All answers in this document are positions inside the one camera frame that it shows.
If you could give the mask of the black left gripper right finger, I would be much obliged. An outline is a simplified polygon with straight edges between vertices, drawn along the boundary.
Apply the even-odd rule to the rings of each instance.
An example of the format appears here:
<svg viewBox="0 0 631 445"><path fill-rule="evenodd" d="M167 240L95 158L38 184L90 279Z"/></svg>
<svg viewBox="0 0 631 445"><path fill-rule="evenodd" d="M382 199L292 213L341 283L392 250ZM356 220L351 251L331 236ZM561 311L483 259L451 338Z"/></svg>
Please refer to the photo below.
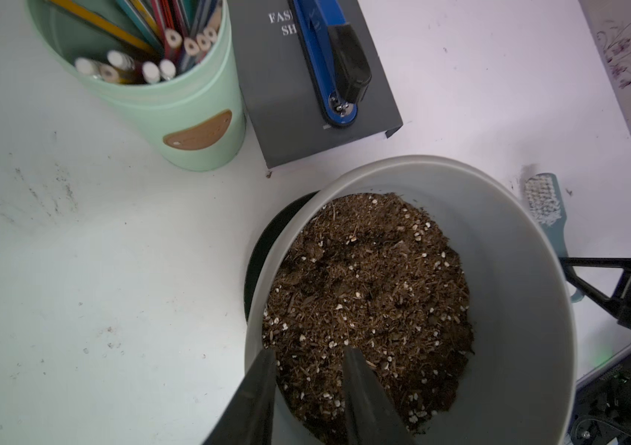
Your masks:
<svg viewBox="0 0 631 445"><path fill-rule="evenodd" d="M343 391L349 444L414 444L361 350L343 350Z"/></svg>

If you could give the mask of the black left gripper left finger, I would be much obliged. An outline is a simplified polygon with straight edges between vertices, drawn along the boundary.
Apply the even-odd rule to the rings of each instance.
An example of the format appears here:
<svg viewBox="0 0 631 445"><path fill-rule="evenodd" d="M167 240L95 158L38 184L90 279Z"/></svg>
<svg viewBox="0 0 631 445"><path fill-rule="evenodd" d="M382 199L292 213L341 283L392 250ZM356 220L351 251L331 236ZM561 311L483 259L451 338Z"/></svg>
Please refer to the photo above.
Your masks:
<svg viewBox="0 0 631 445"><path fill-rule="evenodd" d="M204 444L269 445L276 398L276 354L261 350Z"/></svg>

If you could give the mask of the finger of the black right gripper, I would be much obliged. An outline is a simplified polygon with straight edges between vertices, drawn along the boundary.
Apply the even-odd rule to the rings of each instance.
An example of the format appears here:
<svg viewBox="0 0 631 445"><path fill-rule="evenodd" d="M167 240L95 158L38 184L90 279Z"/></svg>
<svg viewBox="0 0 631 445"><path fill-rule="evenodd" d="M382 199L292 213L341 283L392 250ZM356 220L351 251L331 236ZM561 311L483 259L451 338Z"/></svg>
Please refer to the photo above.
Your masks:
<svg viewBox="0 0 631 445"><path fill-rule="evenodd" d="M613 294L612 296L608 296L601 290L586 282L574 272L572 266L563 265L562 270L567 282L571 284L577 291L579 291L582 295L594 302L612 318L619 318L621 311L621 301L617 298L615 294Z"/></svg>
<svg viewBox="0 0 631 445"><path fill-rule="evenodd" d="M631 258L560 258L563 267L586 267L631 270Z"/></svg>

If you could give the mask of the grey ceramic pot with soil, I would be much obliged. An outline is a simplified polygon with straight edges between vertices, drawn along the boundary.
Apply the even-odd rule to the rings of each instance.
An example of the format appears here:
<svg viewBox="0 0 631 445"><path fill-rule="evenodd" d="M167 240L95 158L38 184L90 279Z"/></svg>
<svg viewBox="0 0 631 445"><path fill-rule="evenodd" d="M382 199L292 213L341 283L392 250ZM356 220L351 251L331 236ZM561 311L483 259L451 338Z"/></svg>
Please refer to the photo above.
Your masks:
<svg viewBox="0 0 631 445"><path fill-rule="evenodd" d="M276 239L246 362L276 354L276 444L347 442L343 350L361 350L419 444L559 444L575 393L571 300L502 185L430 156L324 187Z"/></svg>

